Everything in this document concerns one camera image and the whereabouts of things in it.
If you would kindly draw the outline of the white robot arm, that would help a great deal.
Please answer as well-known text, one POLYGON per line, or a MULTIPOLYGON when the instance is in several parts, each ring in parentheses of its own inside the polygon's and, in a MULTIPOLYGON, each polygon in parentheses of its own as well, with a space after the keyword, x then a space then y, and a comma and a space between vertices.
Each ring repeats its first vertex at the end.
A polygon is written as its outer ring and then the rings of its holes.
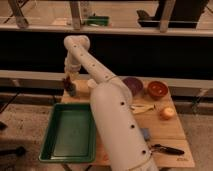
POLYGON ((87 36, 67 36, 64 46, 66 69, 77 72, 83 66, 97 84, 90 106, 112 171, 159 171, 130 109, 130 89, 88 52, 87 36))

